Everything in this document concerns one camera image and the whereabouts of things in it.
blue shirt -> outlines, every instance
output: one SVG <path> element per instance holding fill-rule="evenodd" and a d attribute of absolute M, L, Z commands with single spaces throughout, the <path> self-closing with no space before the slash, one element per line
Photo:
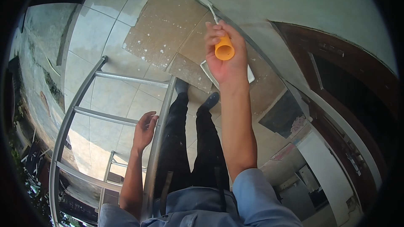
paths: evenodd
<path fill-rule="evenodd" d="M 141 224 L 118 206 L 103 204 L 98 226 L 302 226 L 295 214 L 276 199 L 260 169 L 241 172 L 233 183 L 233 194 L 237 206 L 232 194 L 225 190 L 227 210 L 221 212 L 217 189 L 188 187 L 174 191 L 167 195 L 167 214 L 160 215 L 158 199 L 154 202 L 153 217 Z"/>

shoe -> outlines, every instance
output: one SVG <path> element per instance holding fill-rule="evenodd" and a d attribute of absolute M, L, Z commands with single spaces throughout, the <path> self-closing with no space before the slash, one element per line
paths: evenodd
<path fill-rule="evenodd" d="M 189 84 L 184 82 L 183 80 L 181 80 L 180 78 L 177 78 L 176 82 L 175 82 L 175 91 L 177 92 L 177 94 L 179 93 L 188 93 L 188 87 Z"/>
<path fill-rule="evenodd" d="M 219 102 L 220 95 L 218 92 L 213 92 L 208 99 L 201 105 L 212 109 Z"/>

aluminum ladder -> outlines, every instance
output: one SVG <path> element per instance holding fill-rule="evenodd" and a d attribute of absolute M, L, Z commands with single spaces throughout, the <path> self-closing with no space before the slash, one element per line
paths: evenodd
<path fill-rule="evenodd" d="M 96 63 L 94 68 L 90 71 L 87 78 L 83 81 L 83 83 L 81 84 L 80 88 L 78 89 L 76 95 L 74 96 L 72 103 L 70 104 L 68 110 L 66 111 L 65 117 L 63 118 L 63 122 L 59 129 L 59 133 L 58 133 L 55 145 L 54 145 L 52 159 L 51 159 L 50 168 L 49 168 L 49 206 L 51 209 L 50 213 L 52 216 L 52 221 L 53 221 L 54 226 L 58 226 L 59 224 L 61 224 L 60 216 L 59 216 L 59 200 L 58 200 L 58 185 L 59 185 L 58 181 L 59 181 L 60 169 L 62 169 L 66 173 L 73 175 L 79 179 L 82 179 L 91 184 L 101 187 L 102 193 L 105 192 L 105 189 L 110 189 L 110 190 L 117 191 L 117 192 L 120 192 L 122 189 L 121 185 L 109 183 L 106 181 L 111 164 L 127 166 L 126 164 L 118 163 L 113 160 L 113 156 L 114 156 L 115 152 L 111 152 L 111 156 L 108 161 L 108 166 L 107 166 L 107 170 L 105 171 L 105 176 L 104 176 L 103 181 L 90 177 L 86 174 L 83 174 L 83 173 L 81 173 L 75 169 L 72 169 L 61 163 L 62 153 L 64 150 L 64 142 L 68 135 L 70 125 L 72 124 L 75 113 L 87 115 L 87 116 L 90 116 L 93 118 L 102 119 L 102 120 L 117 123 L 117 124 L 129 125 L 132 127 L 136 126 L 136 124 L 138 122 L 138 120 L 122 118 L 119 116 L 114 116 L 114 115 L 110 115 L 110 114 L 106 114 L 106 113 L 102 113 L 102 112 L 96 112 L 93 110 L 79 107 L 79 104 L 80 104 L 81 100 L 83 99 L 84 94 L 86 93 L 88 87 L 93 82 L 95 77 L 104 77 L 104 78 L 110 78 L 110 79 L 116 79 L 116 80 L 122 80 L 122 81 L 131 81 L 131 82 L 135 82 L 135 83 L 142 83 L 142 84 L 153 85 L 153 86 L 157 86 L 157 87 L 161 87 L 161 88 L 167 88 L 166 95 L 164 96 L 163 105 L 162 105 L 162 108 L 160 111 L 160 116 L 157 121 L 156 129 L 154 132 L 153 142 L 151 144 L 152 146 L 151 146 L 151 150 L 150 150 L 150 157 L 149 157 L 149 162 L 148 162 L 148 168 L 146 171 L 146 179 L 145 179 L 144 190 L 143 190 L 143 205 L 142 205 L 142 214 L 141 214 L 140 220 L 141 221 L 146 220 L 146 219 L 150 218 L 152 215 L 154 182 L 155 182 L 155 176 L 156 176 L 156 172 L 157 172 L 157 163 L 158 163 L 158 158 L 159 158 L 161 144 L 162 144 L 164 127 L 166 125 L 167 116 L 169 114 L 170 103 L 171 103 L 171 99 L 173 98 L 173 93 L 174 93 L 175 81 L 177 79 L 175 76 L 171 76 L 171 79 L 169 82 L 162 82 L 162 81 L 156 81 L 156 80 L 138 78 L 138 77 L 131 77 L 131 76 L 125 76 L 125 75 L 120 75 L 120 74 L 114 74 L 114 73 L 106 73 L 106 72 L 101 71 L 101 68 L 107 61 L 108 61 L 107 56 L 101 57 L 101 59 L 98 61 L 98 63 Z"/>

paint roller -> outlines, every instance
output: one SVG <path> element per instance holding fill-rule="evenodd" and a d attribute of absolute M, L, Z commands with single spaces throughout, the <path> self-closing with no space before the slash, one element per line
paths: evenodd
<path fill-rule="evenodd" d="M 217 16 L 215 12 L 212 9 L 212 3 L 209 0 L 198 0 L 200 3 L 206 5 L 209 7 L 210 11 L 213 14 L 213 18 L 215 19 L 216 24 L 219 24 L 219 21 L 217 20 Z M 219 37 L 220 42 L 215 45 L 215 55 L 218 59 L 222 61 L 227 61 L 234 56 L 234 47 L 231 44 L 229 35 L 227 32 L 225 32 L 224 37 Z"/>

paint tray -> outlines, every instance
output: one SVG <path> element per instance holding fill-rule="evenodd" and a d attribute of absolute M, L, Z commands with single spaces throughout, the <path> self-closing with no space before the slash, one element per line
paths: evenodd
<path fill-rule="evenodd" d="M 203 72 L 208 76 L 208 78 L 212 81 L 212 83 L 216 86 L 217 89 L 219 89 L 219 83 L 216 81 L 216 79 L 213 77 L 213 75 L 210 73 L 208 64 L 206 61 L 203 61 L 200 64 Z M 247 78 L 249 80 L 249 83 L 252 83 L 255 80 L 255 77 L 253 75 L 253 72 L 251 71 L 250 65 L 247 65 Z"/>

